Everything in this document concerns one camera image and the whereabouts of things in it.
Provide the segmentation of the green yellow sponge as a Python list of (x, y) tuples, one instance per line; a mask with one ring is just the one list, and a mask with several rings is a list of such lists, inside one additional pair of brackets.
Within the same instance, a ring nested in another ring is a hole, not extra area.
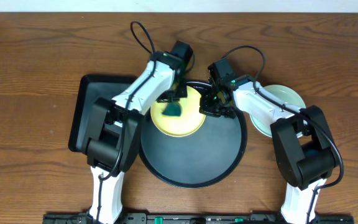
[(174, 101), (174, 102), (166, 103), (162, 111), (162, 114), (164, 116), (174, 116), (174, 117), (181, 116), (181, 106), (179, 102)]

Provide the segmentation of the yellow plate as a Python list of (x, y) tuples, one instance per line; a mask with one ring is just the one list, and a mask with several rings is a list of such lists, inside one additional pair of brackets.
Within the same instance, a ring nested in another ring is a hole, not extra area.
[(199, 112), (201, 94), (193, 87), (187, 86), (187, 97), (180, 98), (181, 108), (179, 116), (163, 114), (168, 103), (155, 102), (150, 109), (153, 124), (166, 135), (184, 137), (193, 134), (204, 123), (206, 116)]

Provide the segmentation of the mint green plate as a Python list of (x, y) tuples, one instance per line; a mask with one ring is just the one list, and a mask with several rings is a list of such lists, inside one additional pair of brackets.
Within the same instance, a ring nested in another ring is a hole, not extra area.
[[(264, 89), (274, 95), (276, 98), (283, 100), (286, 104), (295, 105), (299, 108), (306, 108), (305, 102), (301, 98), (301, 96), (292, 90), (291, 88), (283, 85), (269, 85), (265, 86)], [(274, 123), (272, 119), (260, 119), (259, 117), (255, 117), (250, 115), (250, 120), (252, 124), (255, 126), (257, 130), (259, 130), (262, 134), (272, 137), (270, 125)]]

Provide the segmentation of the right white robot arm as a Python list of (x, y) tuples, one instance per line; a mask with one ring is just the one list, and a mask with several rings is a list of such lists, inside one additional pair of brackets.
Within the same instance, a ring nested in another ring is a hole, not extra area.
[(278, 169), (287, 182), (281, 216), (288, 223), (314, 221), (319, 192), (337, 184), (326, 182), (334, 168), (344, 168), (322, 110), (291, 105), (248, 75), (213, 75), (209, 81), (200, 113), (232, 117), (243, 111), (269, 126)]

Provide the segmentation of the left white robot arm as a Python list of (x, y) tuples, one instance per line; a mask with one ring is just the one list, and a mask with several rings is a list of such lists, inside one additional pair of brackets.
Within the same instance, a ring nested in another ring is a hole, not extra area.
[(110, 100), (98, 98), (92, 105), (81, 146), (94, 181), (91, 223), (116, 223), (121, 212), (125, 172), (139, 151), (144, 115), (161, 95), (176, 100), (181, 84), (194, 62), (192, 50), (171, 50), (150, 54), (145, 70), (122, 93)]

